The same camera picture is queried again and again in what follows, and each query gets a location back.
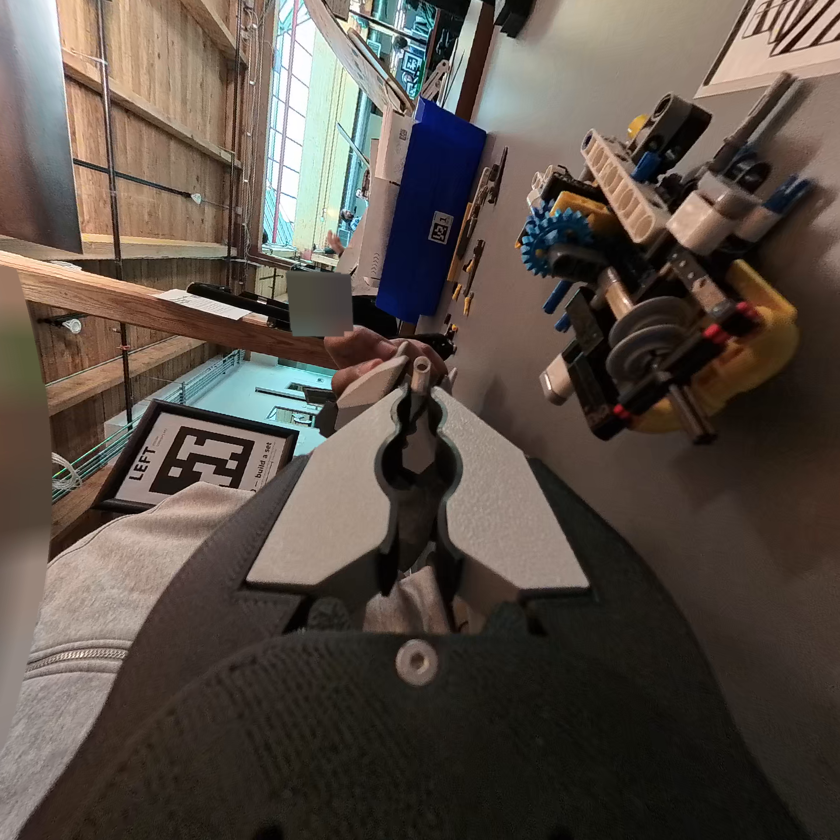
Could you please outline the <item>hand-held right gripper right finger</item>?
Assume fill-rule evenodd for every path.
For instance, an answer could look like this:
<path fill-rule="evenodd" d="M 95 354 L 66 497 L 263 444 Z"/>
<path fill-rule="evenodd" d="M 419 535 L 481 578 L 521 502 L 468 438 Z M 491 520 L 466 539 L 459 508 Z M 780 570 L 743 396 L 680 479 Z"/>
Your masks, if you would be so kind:
<path fill-rule="evenodd" d="M 523 452 L 440 387 L 437 438 L 455 460 L 439 539 L 455 593 L 488 617 L 500 604 L 582 595 L 590 582 Z"/>

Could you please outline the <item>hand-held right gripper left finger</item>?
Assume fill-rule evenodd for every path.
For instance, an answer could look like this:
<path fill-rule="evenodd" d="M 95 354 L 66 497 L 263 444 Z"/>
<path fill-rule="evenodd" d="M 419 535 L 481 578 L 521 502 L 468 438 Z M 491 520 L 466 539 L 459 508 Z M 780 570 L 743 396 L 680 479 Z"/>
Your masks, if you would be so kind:
<path fill-rule="evenodd" d="M 315 448 L 256 555 L 248 585 L 334 597 L 354 613 L 396 575 L 396 494 L 383 457 L 402 429 L 403 385 Z"/>

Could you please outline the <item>grey lego axle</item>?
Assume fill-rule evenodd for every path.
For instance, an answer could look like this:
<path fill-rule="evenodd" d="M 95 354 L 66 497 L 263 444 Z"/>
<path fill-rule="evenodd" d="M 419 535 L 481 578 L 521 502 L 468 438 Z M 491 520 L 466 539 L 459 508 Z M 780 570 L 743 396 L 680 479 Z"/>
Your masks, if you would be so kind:
<path fill-rule="evenodd" d="M 421 475 L 435 459 L 436 437 L 429 426 L 427 413 L 432 372 L 428 357 L 420 355 L 414 360 L 409 414 L 403 426 L 402 467 L 416 476 Z"/>

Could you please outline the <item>dark lego axle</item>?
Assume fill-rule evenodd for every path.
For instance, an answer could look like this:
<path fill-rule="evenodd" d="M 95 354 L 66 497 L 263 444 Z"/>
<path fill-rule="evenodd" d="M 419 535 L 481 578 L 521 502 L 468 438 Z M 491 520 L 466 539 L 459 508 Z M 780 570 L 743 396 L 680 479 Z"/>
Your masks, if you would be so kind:
<path fill-rule="evenodd" d="M 486 241 L 484 239 L 479 239 L 477 245 L 474 247 L 473 254 L 469 259 L 469 262 L 464 266 L 463 271 L 466 272 L 466 279 L 465 282 L 461 285 L 461 291 L 465 298 L 468 298 L 471 293 L 471 287 L 474 282 L 474 278 L 480 264 L 480 259 L 483 256 L 483 252 L 485 249 Z"/>

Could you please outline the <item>long yellow lego beam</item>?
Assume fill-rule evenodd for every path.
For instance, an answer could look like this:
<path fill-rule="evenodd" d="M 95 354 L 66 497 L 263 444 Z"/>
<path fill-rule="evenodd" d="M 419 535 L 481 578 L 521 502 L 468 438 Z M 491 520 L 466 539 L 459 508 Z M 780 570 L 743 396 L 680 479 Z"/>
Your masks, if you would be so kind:
<path fill-rule="evenodd" d="M 458 233 L 455 253 L 449 265 L 446 277 L 447 282 L 455 282 L 457 273 L 462 265 L 463 258 L 465 257 L 467 244 L 469 242 L 469 237 L 471 236 L 471 226 L 474 221 L 473 206 L 473 203 L 467 204 L 463 223 Z"/>

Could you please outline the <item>tan grey lego connector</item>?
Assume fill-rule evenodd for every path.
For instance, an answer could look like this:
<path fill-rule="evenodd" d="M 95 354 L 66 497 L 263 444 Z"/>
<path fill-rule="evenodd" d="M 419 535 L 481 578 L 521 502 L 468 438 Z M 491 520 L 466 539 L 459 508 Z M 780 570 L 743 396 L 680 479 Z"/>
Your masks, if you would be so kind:
<path fill-rule="evenodd" d="M 482 172 L 476 190 L 474 207 L 481 209 L 486 203 L 490 205 L 497 203 L 501 190 L 501 180 L 507 163 L 508 149 L 508 146 L 504 146 L 499 161 L 485 168 Z"/>

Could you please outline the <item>large lego vehicle assembly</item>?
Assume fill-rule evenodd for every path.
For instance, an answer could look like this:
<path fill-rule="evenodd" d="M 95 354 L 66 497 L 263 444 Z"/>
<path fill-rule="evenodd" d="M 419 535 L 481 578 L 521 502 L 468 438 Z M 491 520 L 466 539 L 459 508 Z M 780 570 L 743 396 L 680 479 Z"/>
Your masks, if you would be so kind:
<path fill-rule="evenodd" d="M 552 278 L 542 311 L 570 341 L 539 375 L 544 398 L 575 397 L 594 436 L 682 429 L 694 445 L 730 401 L 778 374 L 800 341 L 797 310 L 747 261 L 810 191 L 772 172 L 759 140 L 798 78 L 780 73 L 708 161 L 676 166 L 709 111 L 675 93 L 624 140 L 590 130 L 584 170 L 537 173 L 516 247 L 525 268 Z"/>

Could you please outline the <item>person's left hand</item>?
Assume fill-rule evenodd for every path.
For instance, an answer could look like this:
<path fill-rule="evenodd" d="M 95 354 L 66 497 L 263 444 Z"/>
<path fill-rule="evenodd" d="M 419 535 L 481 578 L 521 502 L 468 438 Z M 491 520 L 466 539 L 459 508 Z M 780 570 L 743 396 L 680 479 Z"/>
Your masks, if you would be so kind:
<path fill-rule="evenodd" d="M 395 356 L 400 343 L 383 338 L 365 327 L 355 327 L 342 336 L 323 340 L 335 365 L 332 393 L 336 399 L 356 380 Z"/>

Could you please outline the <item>framed tag sign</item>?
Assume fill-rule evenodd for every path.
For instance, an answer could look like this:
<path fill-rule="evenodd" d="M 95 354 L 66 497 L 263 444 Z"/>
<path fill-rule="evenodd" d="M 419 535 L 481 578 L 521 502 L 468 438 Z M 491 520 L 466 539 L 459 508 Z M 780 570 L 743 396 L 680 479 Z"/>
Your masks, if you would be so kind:
<path fill-rule="evenodd" d="M 259 492 L 290 463 L 298 436 L 296 429 L 154 399 L 91 506 L 138 513 L 199 482 Z"/>

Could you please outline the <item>white paper sheet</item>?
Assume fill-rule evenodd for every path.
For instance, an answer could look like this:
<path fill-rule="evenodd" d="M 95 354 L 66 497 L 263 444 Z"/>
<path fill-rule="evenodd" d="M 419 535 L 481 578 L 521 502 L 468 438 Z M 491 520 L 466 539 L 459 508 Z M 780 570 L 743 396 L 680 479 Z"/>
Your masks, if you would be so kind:
<path fill-rule="evenodd" d="M 241 320 L 251 314 L 249 310 L 244 308 L 231 306 L 223 301 L 201 297 L 186 290 L 166 290 L 158 293 L 155 297 L 159 300 L 172 302 L 183 308 L 213 314 L 214 316 L 228 320 Z"/>

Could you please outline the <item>blue storage box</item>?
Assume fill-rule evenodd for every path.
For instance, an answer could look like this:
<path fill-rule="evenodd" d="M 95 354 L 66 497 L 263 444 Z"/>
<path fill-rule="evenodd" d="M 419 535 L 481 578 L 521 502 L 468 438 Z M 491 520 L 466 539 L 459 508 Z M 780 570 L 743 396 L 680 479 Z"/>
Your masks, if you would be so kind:
<path fill-rule="evenodd" d="M 419 99 L 376 299 L 398 320 L 438 308 L 486 141 L 483 129 Z"/>

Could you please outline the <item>grey zip sweatshirt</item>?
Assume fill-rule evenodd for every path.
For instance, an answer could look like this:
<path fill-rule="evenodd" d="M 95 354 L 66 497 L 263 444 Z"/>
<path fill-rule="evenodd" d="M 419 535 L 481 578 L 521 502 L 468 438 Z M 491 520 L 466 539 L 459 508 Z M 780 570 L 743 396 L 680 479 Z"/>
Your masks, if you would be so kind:
<path fill-rule="evenodd" d="M 445 769 L 407 754 L 350 676 L 398 641 L 280 635 L 295 595 L 245 577 L 305 466 L 254 496 L 200 482 L 118 519 L 48 567 L 2 750 L 2 838 L 438 838 Z"/>

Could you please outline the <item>grey metal panel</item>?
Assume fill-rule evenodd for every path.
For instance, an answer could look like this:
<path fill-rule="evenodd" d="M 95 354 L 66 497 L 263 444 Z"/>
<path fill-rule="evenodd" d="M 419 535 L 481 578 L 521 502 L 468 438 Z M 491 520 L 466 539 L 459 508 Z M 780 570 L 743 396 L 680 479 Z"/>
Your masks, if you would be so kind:
<path fill-rule="evenodd" d="M 56 3 L 1 2 L 1 233 L 80 254 Z"/>

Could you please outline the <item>zebra striped sticker sheet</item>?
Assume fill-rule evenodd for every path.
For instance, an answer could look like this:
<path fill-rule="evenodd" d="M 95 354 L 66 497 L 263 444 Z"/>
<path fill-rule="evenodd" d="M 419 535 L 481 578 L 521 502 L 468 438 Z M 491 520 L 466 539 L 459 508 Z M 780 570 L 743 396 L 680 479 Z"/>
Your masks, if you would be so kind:
<path fill-rule="evenodd" d="M 696 97 L 766 87 L 783 72 L 798 78 L 839 72 L 838 1 L 745 3 Z"/>

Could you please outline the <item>wooden rail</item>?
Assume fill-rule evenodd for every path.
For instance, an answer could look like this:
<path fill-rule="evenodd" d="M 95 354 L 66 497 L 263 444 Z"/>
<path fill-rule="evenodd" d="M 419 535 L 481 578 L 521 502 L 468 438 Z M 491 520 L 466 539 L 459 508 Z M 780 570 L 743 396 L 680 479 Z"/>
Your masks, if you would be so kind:
<path fill-rule="evenodd" d="M 294 337 L 249 314 L 239 320 L 222 317 L 165 300 L 147 287 L 4 251 L 1 264 L 16 270 L 27 301 L 333 369 L 321 339 Z"/>

